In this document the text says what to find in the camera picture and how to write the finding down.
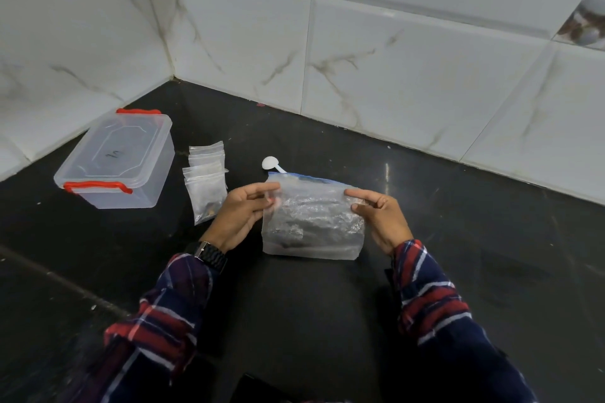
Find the white plastic spoon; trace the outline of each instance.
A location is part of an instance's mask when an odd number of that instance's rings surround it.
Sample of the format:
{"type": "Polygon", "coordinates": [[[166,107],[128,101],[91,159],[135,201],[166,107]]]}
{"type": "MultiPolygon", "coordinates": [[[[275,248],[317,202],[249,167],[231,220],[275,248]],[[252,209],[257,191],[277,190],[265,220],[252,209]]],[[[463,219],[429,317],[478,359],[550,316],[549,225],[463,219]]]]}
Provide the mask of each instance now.
{"type": "Polygon", "coordinates": [[[287,173],[279,166],[279,161],[277,158],[273,156],[267,156],[262,160],[262,168],[265,170],[277,169],[277,171],[280,173],[287,173]]]}

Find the black countertop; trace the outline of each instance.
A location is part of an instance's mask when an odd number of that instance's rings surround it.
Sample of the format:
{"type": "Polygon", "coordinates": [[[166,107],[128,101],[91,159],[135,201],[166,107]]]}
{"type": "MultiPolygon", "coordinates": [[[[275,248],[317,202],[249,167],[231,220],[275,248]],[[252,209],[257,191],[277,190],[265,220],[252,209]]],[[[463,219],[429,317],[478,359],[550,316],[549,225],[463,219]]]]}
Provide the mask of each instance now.
{"type": "MultiPolygon", "coordinates": [[[[202,234],[180,169],[189,145],[221,139],[229,188],[264,181],[272,155],[288,171],[396,197],[541,400],[604,400],[603,207],[189,83],[132,107],[173,122],[176,156],[155,208],[97,210],[57,188],[77,139],[0,184],[3,402],[50,399],[99,349],[103,328],[134,312],[168,258],[202,234]]],[[[414,386],[391,338],[389,259],[373,243],[356,261],[261,250],[256,227],[230,254],[207,310],[212,339],[176,385],[183,400],[194,388],[200,400],[228,401],[244,372],[301,399],[388,401],[414,386]]]]}

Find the black watch strap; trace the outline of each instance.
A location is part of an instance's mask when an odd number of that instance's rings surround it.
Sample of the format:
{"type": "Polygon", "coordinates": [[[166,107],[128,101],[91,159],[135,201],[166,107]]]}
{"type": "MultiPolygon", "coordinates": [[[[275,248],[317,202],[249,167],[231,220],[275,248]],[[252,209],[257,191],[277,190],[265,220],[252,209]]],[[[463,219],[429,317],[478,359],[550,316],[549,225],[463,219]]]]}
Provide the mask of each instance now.
{"type": "Polygon", "coordinates": [[[218,271],[220,274],[227,264],[227,257],[214,245],[203,241],[193,253],[198,260],[218,271]]]}

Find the shirt sleeve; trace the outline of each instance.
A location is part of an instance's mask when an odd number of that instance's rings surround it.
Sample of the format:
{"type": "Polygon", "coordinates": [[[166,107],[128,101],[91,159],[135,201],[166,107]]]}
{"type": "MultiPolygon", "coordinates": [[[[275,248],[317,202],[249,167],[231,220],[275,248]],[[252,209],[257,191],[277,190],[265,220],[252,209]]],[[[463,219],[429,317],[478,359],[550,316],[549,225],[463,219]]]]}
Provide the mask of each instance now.
{"type": "Polygon", "coordinates": [[[176,254],[139,312],[105,331],[105,349],[60,399],[70,403],[157,401],[193,359],[218,272],[176,254]]]}
{"type": "Polygon", "coordinates": [[[420,240],[395,249],[394,284],[401,297],[399,331],[418,345],[429,366],[465,381],[482,401],[532,403],[525,379],[473,320],[454,284],[420,240]]]}

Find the clear plastic box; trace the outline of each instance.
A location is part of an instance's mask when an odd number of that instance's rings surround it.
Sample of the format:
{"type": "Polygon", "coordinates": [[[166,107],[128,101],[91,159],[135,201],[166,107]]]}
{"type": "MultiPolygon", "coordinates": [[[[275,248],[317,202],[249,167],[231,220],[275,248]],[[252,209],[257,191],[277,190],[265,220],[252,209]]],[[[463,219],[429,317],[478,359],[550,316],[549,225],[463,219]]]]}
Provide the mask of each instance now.
{"type": "Polygon", "coordinates": [[[172,121],[159,110],[117,110],[87,132],[55,183],[96,208],[155,206],[168,176],[172,121]]]}

